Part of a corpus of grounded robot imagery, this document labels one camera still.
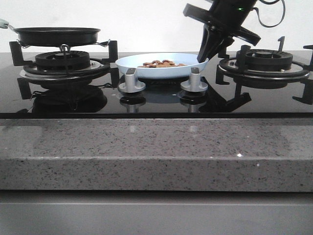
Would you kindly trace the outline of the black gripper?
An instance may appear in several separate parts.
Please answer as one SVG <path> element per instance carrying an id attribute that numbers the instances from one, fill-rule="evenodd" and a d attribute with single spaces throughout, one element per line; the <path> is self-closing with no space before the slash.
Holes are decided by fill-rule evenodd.
<path id="1" fill-rule="evenodd" d="M 187 4 L 183 10 L 186 17 L 204 23 L 201 47 L 197 56 L 199 63 L 213 58 L 230 46 L 238 37 L 252 45 L 257 45 L 260 36 L 243 28 L 242 24 L 253 9 L 254 2 L 214 2 L 205 10 Z"/>

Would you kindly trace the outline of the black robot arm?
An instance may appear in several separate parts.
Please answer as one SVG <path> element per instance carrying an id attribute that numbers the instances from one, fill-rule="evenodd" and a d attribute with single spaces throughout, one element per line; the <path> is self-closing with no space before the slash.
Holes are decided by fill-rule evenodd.
<path id="1" fill-rule="evenodd" d="M 191 4 L 185 6 L 184 16 L 204 24 L 198 62 L 213 58 L 230 46 L 234 37 L 254 46 L 259 43 L 259 35 L 242 27 L 255 3 L 255 0 L 214 0 L 208 10 Z"/>

